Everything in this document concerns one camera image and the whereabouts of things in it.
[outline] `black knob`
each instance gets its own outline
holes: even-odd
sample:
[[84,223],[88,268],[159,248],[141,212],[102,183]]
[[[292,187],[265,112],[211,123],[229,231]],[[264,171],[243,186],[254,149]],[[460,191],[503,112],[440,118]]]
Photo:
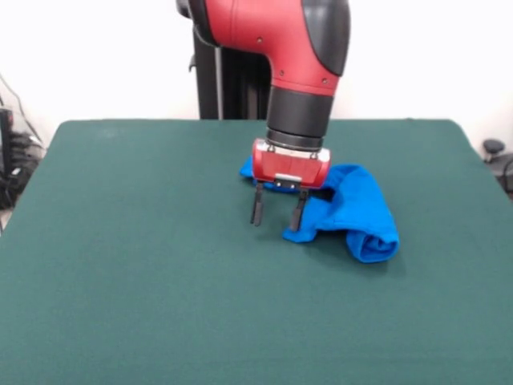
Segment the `black knob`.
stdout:
[[504,151],[506,146],[503,142],[496,139],[488,139],[483,142],[483,147],[485,151],[490,155],[497,155],[501,151]]

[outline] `blue cloth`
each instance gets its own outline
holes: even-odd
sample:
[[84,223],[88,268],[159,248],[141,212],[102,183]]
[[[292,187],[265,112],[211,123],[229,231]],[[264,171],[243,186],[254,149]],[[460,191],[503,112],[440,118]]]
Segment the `blue cloth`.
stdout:
[[[240,174],[252,178],[252,157]],[[270,183],[265,187],[283,193],[295,192]],[[304,243],[313,241],[318,231],[347,230],[345,241],[349,251],[363,263],[387,261],[397,253],[399,236],[394,219],[369,172],[356,164],[333,166],[322,188],[332,189],[333,199],[310,197],[299,231],[286,229],[284,239]]]

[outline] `black cylindrical joint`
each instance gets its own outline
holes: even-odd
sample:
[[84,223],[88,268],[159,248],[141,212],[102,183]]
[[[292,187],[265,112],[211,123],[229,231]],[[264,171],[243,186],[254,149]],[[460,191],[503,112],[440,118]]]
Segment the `black cylindrical joint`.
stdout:
[[328,130],[333,97],[272,87],[267,139],[282,147],[315,151]]

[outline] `folded cloth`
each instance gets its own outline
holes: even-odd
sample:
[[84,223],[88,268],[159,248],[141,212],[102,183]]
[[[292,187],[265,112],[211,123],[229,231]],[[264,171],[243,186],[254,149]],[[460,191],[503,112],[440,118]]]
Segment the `folded cloth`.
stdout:
[[[251,157],[240,174],[252,178]],[[271,183],[264,187],[283,193],[296,192]],[[346,230],[349,251],[360,262],[387,261],[397,253],[399,236],[394,218],[378,183],[362,166],[340,164],[331,167],[322,190],[333,190],[331,201],[310,197],[300,229],[296,232],[286,229],[284,239],[296,243],[311,242],[318,231]]]

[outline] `black stand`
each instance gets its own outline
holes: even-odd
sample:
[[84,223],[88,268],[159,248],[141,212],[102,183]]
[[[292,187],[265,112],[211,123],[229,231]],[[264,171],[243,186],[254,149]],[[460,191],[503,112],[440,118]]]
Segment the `black stand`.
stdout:
[[263,55],[216,49],[196,34],[194,51],[201,119],[266,119],[271,68]]

